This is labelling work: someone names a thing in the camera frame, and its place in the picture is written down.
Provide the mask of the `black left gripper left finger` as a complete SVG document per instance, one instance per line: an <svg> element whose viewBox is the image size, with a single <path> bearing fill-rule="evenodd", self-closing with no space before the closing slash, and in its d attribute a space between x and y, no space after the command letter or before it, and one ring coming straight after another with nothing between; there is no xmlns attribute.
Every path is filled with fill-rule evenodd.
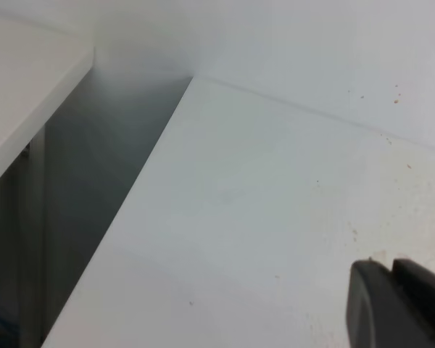
<svg viewBox="0 0 435 348"><path fill-rule="evenodd" d="M435 319L412 304L392 267L373 260L350 268L346 323L351 347L435 347Z"/></svg>

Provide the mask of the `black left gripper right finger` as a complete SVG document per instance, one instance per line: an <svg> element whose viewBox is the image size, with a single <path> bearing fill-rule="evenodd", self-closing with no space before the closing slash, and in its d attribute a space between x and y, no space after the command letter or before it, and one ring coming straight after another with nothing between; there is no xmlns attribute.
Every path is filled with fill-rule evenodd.
<svg viewBox="0 0 435 348"><path fill-rule="evenodd" d="M435 273L409 259L395 259L392 274L412 304L435 319Z"/></svg>

